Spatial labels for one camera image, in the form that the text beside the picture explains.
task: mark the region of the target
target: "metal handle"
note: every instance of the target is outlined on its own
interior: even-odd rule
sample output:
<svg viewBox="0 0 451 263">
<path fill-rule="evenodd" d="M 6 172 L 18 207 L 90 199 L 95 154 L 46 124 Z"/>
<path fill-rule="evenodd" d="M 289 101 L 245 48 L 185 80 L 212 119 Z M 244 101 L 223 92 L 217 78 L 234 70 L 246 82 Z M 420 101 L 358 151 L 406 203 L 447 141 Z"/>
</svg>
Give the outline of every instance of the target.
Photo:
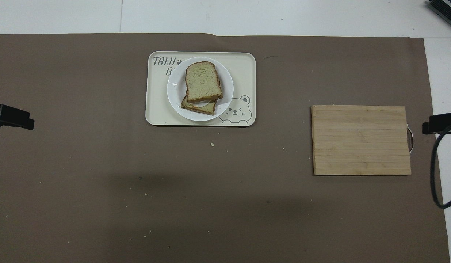
<svg viewBox="0 0 451 263">
<path fill-rule="evenodd" d="M 407 126 L 407 133 L 410 135 L 410 149 L 409 154 L 412 155 L 412 150 L 414 149 L 414 133 L 412 130 Z"/>
</svg>

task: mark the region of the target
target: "bear cartoon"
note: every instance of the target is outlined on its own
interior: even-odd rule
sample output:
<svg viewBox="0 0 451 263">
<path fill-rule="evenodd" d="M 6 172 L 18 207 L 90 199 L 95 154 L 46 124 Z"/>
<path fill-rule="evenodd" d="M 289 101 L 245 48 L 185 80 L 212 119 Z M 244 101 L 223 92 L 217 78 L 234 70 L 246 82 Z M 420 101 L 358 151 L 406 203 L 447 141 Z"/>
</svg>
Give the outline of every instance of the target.
<svg viewBox="0 0 451 263">
<path fill-rule="evenodd" d="M 229 108 L 219 118 L 222 120 L 222 123 L 248 123 L 252 115 L 250 97 L 243 95 L 240 98 L 232 98 Z"/>
</svg>

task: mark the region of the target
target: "white floor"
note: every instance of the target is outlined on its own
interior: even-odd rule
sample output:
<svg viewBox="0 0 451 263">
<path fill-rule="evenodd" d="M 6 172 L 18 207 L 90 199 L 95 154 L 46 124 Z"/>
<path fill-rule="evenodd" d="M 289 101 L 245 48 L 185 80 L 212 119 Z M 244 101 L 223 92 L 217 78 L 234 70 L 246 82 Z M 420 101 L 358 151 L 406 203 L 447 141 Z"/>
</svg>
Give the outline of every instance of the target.
<svg viewBox="0 0 451 263">
<path fill-rule="evenodd" d="M 110 32 L 423 37 L 433 111 L 451 112 L 451 26 L 423 0 L 0 0 L 0 34 Z M 439 162 L 450 200 L 451 135 Z"/>
</svg>

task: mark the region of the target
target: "white plate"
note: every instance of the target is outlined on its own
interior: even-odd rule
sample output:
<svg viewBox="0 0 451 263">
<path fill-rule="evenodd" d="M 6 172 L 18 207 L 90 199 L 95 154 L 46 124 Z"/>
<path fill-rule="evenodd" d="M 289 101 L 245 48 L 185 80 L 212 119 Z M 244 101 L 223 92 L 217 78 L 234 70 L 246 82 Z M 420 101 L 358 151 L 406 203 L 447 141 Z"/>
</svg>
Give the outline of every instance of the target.
<svg viewBox="0 0 451 263">
<path fill-rule="evenodd" d="M 209 61 L 215 65 L 215 70 L 217 71 L 219 80 L 221 82 L 222 99 L 218 99 L 215 103 L 214 115 L 207 115 L 181 108 L 181 102 L 185 97 L 185 93 L 187 92 L 187 85 L 185 83 L 185 72 L 187 70 L 187 67 L 189 67 L 189 65 L 193 63 L 201 61 Z M 227 110 L 228 106 L 230 105 L 233 97 L 232 77 L 230 76 L 229 71 L 216 60 L 206 57 L 190 58 L 180 63 L 180 65 L 178 65 L 172 71 L 172 74 L 170 75 L 167 82 L 167 97 L 173 109 L 183 117 L 192 121 L 209 121 L 219 117 L 219 115 Z M 206 103 L 198 103 L 197 105 L 200 107 L 204 106 L 205 104 Z"/>
</svg>

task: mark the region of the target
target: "bamboo cutting board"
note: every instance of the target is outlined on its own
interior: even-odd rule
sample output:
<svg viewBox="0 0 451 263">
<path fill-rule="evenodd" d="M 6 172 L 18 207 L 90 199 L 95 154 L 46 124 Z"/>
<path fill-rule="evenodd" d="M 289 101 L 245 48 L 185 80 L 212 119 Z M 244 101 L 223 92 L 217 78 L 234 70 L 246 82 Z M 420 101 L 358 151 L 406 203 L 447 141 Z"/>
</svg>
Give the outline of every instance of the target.
<svg viewBox="0 0 451 263">
<path fill-rule="evenodd" d="M 410 175 L 404 106 L 312 106 L 315 175 Z"/>
</svg>

